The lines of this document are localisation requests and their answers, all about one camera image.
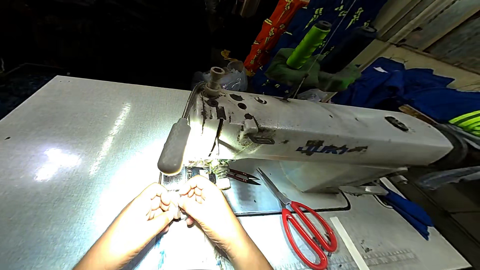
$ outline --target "green fabric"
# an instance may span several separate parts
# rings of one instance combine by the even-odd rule
[[[336,74],[320,71],[320,61],[324,55],[320,55],[317,61],[315,61],[317,56],[312,55],[301,68],[292,69],[287,65],[287,59],[293,51],[294,49],[291,48],[280,49],[272,59],[265,76],[288,86],[297,86],[314,63],[312,69],[310,69],[310,75],[305,79],[302,87],[315,87],[326,92],[343,91],[361,76],[360,71],[353,64],[349,64]]]

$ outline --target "blue fabric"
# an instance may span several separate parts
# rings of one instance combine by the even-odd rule
[[[251,86],[255,92],[271,96],[284,96],[285,92],[288,92],[292,86],[268,80],[264,74],[270,66],[273,57],[281,48],[295,48],[310,28],[318,21],[327,21],[332,24],[332,30],[325,38],[325,41],[327,41],[343,18],[343,16],[339,15],[346,13],[352,2],[353,0],[311,0],[306,8],[299,9],[287,28],[287,32],[291,33],[291,35],[287,33],[282,34],[275,48],[270,53],[271,59],[268,64],[258,69],[255,76],[251,79]],[[368,25],[372,22],[385,3],[386,0],[357,0],[351,7],[350,12],[346,14],[345,19],[332,39],[328,42],[327,47],[324,49],[324,54],[333,49],[344,37],[348,36],[355,27]],[[316,17],[315,11],[319,8],[323,8],[322,13]],[[313,55],[320,53],[322,48],[323,46],[320,46]]]
[[[403,198],[386,186],[382,185],[382,187],[388,191],[388,194],[383,196],[387,204],[392,206],[395,211],[410,223],[425,240],[428,240],[430,235],[428,227],[433,227],[433,222],[427,212],[416,203]]]
[[[387,71],[380,72],[381,67]],[[398,110],[408,104],[440,123],[480,110],[480,93],[448,88],[454,79],[433,74],[432,69],[405,69],[402,63],[380,57],[362,72],[347,90],[337,93],[336,104]]]

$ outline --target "green thread spool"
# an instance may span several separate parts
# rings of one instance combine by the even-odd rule
[[[287,59],[287,65],[299,69],[305,64],[312,53],[320,46],[330,32],[332,25],[326,21],[319,21],[310,28],[310,31],[300,41],[293,53]]]

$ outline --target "printed fabric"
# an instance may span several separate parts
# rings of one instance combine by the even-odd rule
[[[271,96],[284,96],[285,93],[290,91],[292,86],[269,80],[264,72],[281,48],[296,48],[310,28],[318,21],[327,21],[332,24],[332,30],[325,37],[323,44],[313,52],[313,55],[316,55],[326,46],[322,53],[326,55],[354,28],[363,25],[374,27],[370,23],[375,19],[386,0],[357,0],[353,6],[352,3],[353,0],[311,0],[308,6],[300,8],[288,25],[287,30],[279,37],[277,44],[271,50],[268,63],[259,66],[253,76],[251,85],[255,92]]]
[[[248,75],[253,75],[257,69],[270,60],[270,51],[275,47],[280,36],[285,32],[295,12],[308,3],[301,0],[280,0],[272,16],[262,24],[262,30],[253,42],[250,54],[243,65]]]

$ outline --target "orange fabric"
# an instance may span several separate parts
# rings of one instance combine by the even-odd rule
[[[280,0],[270,18],[262,24],[262,30],[253,42],[250,54],[243,62],[250,75],[254,75],[257,69],[268,63],[270,50],[278,42],[280,36],[287,29],[290,20],[298,9],[307,6],[308,3],[300,0]]]

